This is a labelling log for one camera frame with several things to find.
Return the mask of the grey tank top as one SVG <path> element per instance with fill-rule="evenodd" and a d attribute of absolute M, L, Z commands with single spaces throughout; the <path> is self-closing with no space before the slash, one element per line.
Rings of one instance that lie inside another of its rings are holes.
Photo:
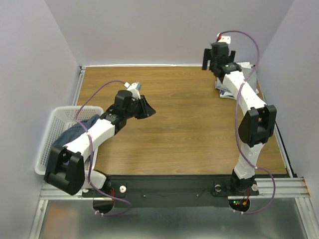
<path fill-rule="evenodd" d="M 254 71 L 252 74 L 251 71 L 254 69 L 252 65 L 249 62 L 241 62 L 237 63 L 240 68 L 241 72 L 237 74 L 237 82 L 243 83 L 244 79 L 246 79 L 248 76 L 250 76 L 247 80 L 247 83 L 250 85 L 250 87 L 254 90 L 256 94 L 259 93 L 257 89 L 257 76 L 256 72 Z"/>

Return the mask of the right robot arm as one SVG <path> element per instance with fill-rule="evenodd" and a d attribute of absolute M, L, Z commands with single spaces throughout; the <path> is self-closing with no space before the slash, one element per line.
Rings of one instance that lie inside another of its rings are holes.
<path fill-rule="evenodd" d="M 235 120 L 236 143 L 240 156 L 232 172 L 229 188 L 234 194 L 256 189 L 255 171 L 264 145 L 273 135 L 277 109 L 267 105 L 245 80 L 239 64 L 234 62 L 235 51 L 229 50 L 229 40 L 223 38 L 205 49 L 202 69 L 209 69 L 236 99 L 235 110 L 243 113 L 242 121 Z"/>

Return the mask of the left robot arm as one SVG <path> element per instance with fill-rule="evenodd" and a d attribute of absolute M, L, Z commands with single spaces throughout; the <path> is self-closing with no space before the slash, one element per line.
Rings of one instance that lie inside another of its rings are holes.
<path fill-rule="evenodd" d="M 128 90 L 120 90 L 114 103 L 99 117 L 88 130 L 78 138 L 51 149 L 44 181 L 69 195 L 80 191 L 89 172 L 85 171 L 85 161 L 106 140 L 116 135 L 130 118 L 138 120 L 156 113 L 144 95 L 136 98 Z"/>

